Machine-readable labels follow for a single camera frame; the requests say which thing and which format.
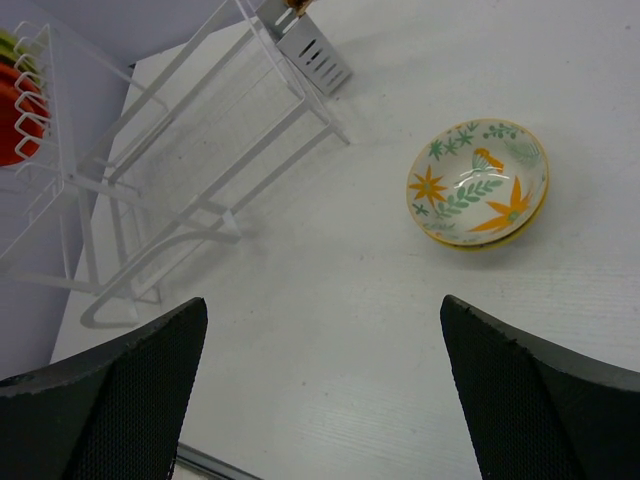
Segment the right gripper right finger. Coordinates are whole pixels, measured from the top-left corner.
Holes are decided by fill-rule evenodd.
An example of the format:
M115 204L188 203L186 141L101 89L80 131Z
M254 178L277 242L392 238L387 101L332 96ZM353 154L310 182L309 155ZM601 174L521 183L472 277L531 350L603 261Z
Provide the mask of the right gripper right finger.
M639 374L447 295L440 321L485 479L636 479Z

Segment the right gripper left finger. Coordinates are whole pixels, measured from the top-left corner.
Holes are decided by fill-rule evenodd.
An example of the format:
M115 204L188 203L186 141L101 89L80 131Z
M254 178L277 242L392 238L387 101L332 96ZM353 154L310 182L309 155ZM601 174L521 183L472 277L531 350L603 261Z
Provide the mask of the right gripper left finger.
M193 298L2 380L2 478L171 478L207 325L205 301Z

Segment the green bowl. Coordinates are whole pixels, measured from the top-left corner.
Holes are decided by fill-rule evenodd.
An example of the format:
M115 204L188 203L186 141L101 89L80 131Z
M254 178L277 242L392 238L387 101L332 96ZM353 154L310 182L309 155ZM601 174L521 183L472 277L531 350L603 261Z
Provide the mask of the green bowl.
M40 86L41 74L36 67L34 55L8 30L1 30L1 63L21 73L29 73L32 81Z

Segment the floral leaf patterned bowl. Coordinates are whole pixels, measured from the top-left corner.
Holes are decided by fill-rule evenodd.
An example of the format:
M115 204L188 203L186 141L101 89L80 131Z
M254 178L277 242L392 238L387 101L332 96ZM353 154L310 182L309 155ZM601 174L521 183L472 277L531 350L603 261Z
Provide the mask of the floral leaf patterned bowl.
M473 119L443 131L420 152L408 173L406 202L432 240L481 251L523 233L549 186L549 159L532 132L505 119Z

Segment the orange bowl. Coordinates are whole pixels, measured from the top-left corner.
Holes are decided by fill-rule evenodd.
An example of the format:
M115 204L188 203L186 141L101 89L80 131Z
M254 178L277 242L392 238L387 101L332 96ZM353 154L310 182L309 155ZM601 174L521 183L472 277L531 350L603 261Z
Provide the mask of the orange bowl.
M1 166L16 165L40 148L48 125L47 100L24 72L1 64Z

